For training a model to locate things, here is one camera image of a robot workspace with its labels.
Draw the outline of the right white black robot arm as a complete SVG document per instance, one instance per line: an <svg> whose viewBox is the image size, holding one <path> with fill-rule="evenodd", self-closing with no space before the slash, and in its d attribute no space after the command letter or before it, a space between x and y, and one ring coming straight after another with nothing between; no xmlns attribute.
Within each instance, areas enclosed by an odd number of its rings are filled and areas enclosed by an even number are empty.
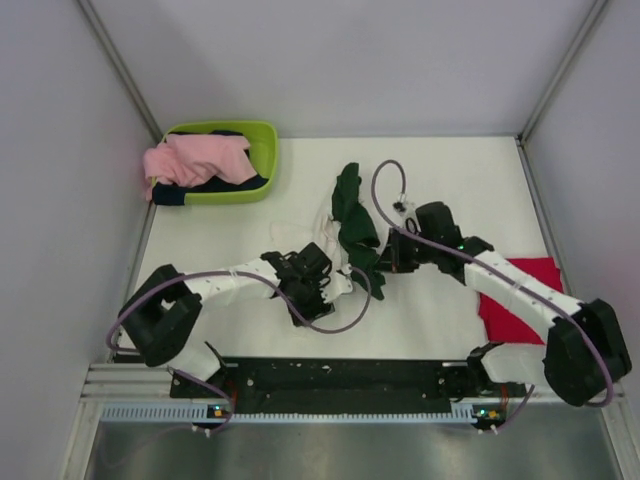
<svg viewBox="0 0 640 480"><path fill-rule="evenodd" d="M468 356L466 380L487 396L502 383L550 388L569 405L608 404L631 360L614 309L585 302L545 285L477 236L465 237L442 202L420 207L400 198L393 205L384 252L387 270L409 273L423 264L495 301L524 322L540 344L489 342Z"/></svg>

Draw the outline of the white and green t-shirt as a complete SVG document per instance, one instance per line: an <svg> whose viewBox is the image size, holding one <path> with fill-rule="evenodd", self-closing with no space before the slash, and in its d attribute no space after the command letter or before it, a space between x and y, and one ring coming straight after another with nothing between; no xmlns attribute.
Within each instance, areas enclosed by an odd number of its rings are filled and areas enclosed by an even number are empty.
<svg viewBox="0 0 640 480"><path fill-rule="evenodd" d="M299 251L313 242L338 270L349 264L362 270L371 283L372 297L384 299L386 279L376 270L388 234L374 223L361 198L362 178L357 162L346 164L330 184L310 225L274 221L269 227L276 249Z"/></svg>

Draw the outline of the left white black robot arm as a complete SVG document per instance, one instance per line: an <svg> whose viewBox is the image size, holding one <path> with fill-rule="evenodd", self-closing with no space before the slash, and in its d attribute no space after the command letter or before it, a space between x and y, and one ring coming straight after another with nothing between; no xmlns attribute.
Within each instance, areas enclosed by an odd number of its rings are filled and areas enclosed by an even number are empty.
<svg viewBox="0 0 640 480"><path fill-rule="evenodd" d="M216 396L226 387L227 374L211 342L201 336L205 311L283 293L288 309L312 322L333 311L326 292L331 271L331 260L315 243L299 252L267 252L214 276L163 265L122 307L121 326L146 366L184 371L203 395Z"/></svg>

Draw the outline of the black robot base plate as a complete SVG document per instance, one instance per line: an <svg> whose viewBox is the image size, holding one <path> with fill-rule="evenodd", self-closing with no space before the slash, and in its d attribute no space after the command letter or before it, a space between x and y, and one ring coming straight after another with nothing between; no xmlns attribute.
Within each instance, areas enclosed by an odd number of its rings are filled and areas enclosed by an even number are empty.
<svg viewBox="0 0 640 480"><path fill-rule="evenodd" d="M209 384L239 403L275 399L367 401L371 398L502 397L507 388L468 367L437 360L226 357Z"/></svg>

